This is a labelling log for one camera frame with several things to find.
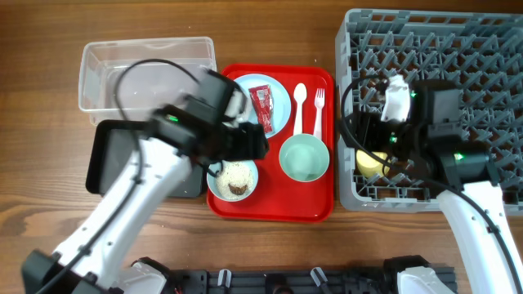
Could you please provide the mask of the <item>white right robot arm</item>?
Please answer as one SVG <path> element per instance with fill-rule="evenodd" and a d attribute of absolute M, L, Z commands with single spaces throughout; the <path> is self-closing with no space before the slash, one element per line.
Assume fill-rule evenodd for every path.
<path fill-rule="evenodd" d="M 520 293 L 522 261 L 508 227 L 500 176 L 487 146 L 462 138 L 461 91 L 446 80 L 376 85 L 380 114 L 355 111 L 342 121 L 347 145 L 438 190 L 476 293 Z"/>

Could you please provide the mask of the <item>red ketchup packet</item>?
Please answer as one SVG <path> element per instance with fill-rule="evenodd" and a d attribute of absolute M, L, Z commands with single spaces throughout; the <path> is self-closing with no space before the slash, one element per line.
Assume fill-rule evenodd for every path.
<path fill-rule="evenodd" d="M 257 121 L 263 126 L 265 133 L 272 132 L 273 97 L 270 86 L 251 87 L 248 91 L 257 114 Z"/>

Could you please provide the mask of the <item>small light blue bowl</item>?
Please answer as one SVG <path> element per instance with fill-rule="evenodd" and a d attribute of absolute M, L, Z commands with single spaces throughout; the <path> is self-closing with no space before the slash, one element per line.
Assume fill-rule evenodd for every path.
<path fill-rule="evenodd" d="M 254 161 L 222 161 L 208 167 L 207 183 L 211 193 L 226 202 L 245 200 L 254 192 L 258 171 Z"/>

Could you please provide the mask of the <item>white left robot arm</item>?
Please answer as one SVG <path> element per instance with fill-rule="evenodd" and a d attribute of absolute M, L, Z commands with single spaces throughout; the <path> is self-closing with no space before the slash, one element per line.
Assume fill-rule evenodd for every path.
<path fill-rule="evenodd" d="M 262 126 L 234 120 L 246 96 L 214 71 L 199 80 L 183 109 L 156 109 L 126 166 L 85 220 L 51 255 L 29 254 L 21 272 L 27 293 L 104 293 L 116 288 L 120 266 L 143 225 L 195 164 L 262 159 L 269 144 Z"/>

